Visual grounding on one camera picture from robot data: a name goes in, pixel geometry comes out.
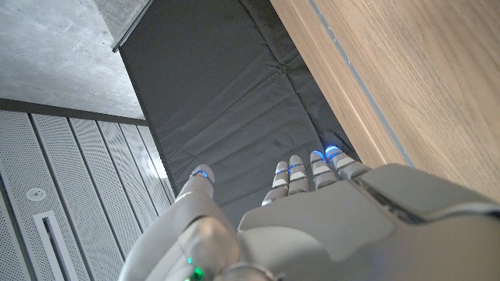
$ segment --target gray wall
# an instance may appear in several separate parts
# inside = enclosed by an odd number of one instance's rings
[[[94,0],[116,45],[132,25],[148,0]]]
[[[117,19],[132,16],[114,8]],[[92,0],[2,0],[0,27],[0,98],[144,118]]]
[[[117,279],[173,202],[143,126],[0,111],[0,175],[2,280]]]

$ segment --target blue led light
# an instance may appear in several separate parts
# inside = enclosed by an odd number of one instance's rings
[[[203,170],[199,170],[199,171],[196,171],[194,172],[191,176],[197,176],[199,173],[201,173],[205,178],[209,179],[209,174],[206,173],[205,171]]]
[[[339,151],[339,152],[337,152],[335,154],[332,154],[332,155],[330,155],[330,157],[328,157],[328,159],[332,159],[334,156],[337,156],[337,155],[339,155],[341,153],[342,153],[342,151]]]
[[[321,158],[323,157],[323,153],[321,153],[321,151],[313,151],[313,152],[318,154]]]
[[[328,154],[329,151],[333,151],[334,149],[338,149],[338,147],[331,145],[327,149],[325,149],[325,153]]]
[[[290,173],[291,168],[298,166],[298,165],[300,165],[300,164],[295,164],[295,165],[291,165],[290,167],[288,167],[288,173]]]

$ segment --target green led light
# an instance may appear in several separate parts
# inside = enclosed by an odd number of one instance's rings
[[[200,268],[195,268],[195,271],[193,272],[193,279],[200,280],[202,277],[203,277],[203,270]]]

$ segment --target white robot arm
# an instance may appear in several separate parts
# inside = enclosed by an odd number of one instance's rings
[[[500,205],[402,165],[370,169],[340,149],[279,162],[237,230],[207,165],[129,253],[120,280],[498,280]]]

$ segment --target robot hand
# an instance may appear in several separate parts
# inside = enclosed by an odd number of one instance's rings
[[[337,182],[339,178],[350,180],[370,170],[335,146],[328,147],[325,155],[320,151],[313,151],[309,158],[317,190]],[[282,197],[308,191],[310,191],[309,182],[302,159],[293,155],[290,157],[290,165],[285,161],[278,163],[272,189],[264,198],[262,206]]]

